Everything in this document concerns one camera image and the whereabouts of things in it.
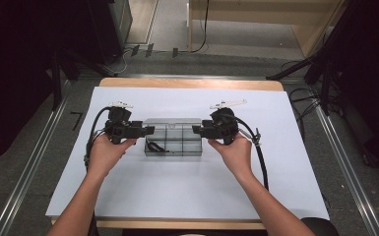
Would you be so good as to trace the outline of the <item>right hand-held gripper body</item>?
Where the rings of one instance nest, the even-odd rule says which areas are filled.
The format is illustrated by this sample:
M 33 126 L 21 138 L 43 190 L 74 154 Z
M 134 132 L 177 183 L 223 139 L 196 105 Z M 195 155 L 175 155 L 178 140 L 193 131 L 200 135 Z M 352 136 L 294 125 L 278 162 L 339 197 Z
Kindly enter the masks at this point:
M 238 101 L 222 101 L 211 106 L 214 112 L 210 114 L 211 120 L 214 121 L 214 127 L 207 127 L 203 138 L 213 140 L 223 140 L 223 143 L 230 145 L 235 135 L 238 133 L 238 122 L 234 115 L 234 112 L 230 109 L 230 106 L 240 105 L 246 103 L 246 100 Z

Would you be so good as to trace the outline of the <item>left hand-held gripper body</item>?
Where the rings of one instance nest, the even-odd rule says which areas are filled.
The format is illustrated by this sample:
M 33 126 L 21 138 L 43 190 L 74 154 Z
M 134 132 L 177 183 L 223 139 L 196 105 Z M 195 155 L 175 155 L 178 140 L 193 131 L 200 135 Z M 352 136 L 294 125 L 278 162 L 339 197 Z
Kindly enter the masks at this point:
M 130 117 L 132 112 L 129 111 L 132 105 L 122 101 L 112 102 L 108 107 L 108 120 L 105 122 L 104 131 L 110 136 L 110 140 L 118 145 L 122 139 L 139 139 L 143 138 L 143 127 L 131 127 Z

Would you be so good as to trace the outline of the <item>clear plastic compartment box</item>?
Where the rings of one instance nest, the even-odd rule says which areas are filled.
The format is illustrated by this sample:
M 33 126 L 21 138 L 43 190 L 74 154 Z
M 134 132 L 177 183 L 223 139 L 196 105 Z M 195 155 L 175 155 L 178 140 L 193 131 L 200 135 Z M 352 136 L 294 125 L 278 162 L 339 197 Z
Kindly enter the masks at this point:
M 201 156 L 202 138 L 192 131 L 201 125 L 199 118 L 150 118 L 145 126 L 154 126 L 155 132 L 146 135 L 146 156 Z

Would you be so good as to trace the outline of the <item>person's left hand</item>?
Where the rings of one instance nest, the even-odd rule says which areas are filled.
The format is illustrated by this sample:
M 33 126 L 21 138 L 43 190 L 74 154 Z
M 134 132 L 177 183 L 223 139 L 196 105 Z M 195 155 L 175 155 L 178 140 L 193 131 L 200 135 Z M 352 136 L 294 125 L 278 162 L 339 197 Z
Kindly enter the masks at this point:
M 126 150 L 136 142 L 136 139 L 128 139 L 115 145 L 107 134 L 96 138 L 91 148 L 90 165 L 87 175 L 93 179 L 104 179 L 126 153 Z

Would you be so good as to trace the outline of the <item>person's right hand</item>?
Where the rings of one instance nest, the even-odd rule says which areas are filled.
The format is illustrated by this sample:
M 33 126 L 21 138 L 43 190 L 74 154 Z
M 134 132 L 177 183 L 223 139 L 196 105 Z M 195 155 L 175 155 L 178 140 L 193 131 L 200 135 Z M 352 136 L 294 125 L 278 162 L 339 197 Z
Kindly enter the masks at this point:
M 251 143 L 237 133 L 233 142 L 226 146 L 216 140 L 208 140 L 237 180 L 244 180 L 253 175 L 251 169 Z

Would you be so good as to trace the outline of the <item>black metal stand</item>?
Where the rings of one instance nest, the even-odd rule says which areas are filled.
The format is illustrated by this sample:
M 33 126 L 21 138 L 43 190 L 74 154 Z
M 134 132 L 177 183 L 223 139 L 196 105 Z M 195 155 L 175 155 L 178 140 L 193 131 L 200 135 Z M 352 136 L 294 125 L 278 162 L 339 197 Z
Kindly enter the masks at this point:
M 73 56 L 65 48 L 56 49 L 51 59 L 51 79 L 53 82 L 53 111 L 57 109 L 62 100 L 61 73 L 64 73 L 68 80 L 73 81 L 76 81 L 80 75 L 80 72 L 73 60 Z

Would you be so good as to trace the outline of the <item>black cabinet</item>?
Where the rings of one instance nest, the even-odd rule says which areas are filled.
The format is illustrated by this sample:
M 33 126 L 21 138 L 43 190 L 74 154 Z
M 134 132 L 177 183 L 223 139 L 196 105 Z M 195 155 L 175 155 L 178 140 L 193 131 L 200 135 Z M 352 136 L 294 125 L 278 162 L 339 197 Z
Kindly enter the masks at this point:
M 109 65 L 125 50 L 133 17 L 129 0 L 87 0 L 96 36 L 96 58 Z

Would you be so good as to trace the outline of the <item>black tripod stand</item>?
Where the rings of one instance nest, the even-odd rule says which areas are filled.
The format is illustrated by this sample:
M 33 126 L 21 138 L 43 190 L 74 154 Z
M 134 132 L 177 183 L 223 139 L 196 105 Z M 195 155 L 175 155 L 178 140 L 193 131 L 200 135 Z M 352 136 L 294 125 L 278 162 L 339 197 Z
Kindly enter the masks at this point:
M 305 66 L 308 84 L 319 77 L 336 80 L 362 116 L 379 119 L 379 0 L 349 0 L 320 49 L 269 79 L 278 81 Z

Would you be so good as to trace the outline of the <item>light wooden shelf unit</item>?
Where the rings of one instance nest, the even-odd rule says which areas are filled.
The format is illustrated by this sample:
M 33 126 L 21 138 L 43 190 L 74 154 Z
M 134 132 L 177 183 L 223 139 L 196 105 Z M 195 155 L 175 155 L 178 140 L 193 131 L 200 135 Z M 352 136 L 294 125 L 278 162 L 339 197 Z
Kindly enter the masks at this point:
M 311 56 L 346 0 L 188 0 L 188 48 L 192 21 L 261 23 L 291 26 L 305 57 Z

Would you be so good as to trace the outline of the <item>metal floor rail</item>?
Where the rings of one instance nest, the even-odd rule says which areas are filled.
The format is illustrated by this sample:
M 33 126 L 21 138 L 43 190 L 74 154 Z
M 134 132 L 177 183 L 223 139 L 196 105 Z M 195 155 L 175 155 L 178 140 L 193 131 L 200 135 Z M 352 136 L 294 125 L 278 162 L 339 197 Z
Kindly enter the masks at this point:
M 6 201 L 0 214 L 0 236 L 7 236 L 23 200 L 31 185 L 32 179 L 39 167 L 49 141 L 66 107 L 68 98 L 64 97 L 60 104 L 51 112 L 43 131 L 41 132 L 32 153 L 18 179 L 18 182 Z
M 347 152 L 343 147 L 331 118 L 321 108 L 317 108 L 316 113 L 369 236 L 379 236 L 379 219 L 377 214 L 348 159 Z

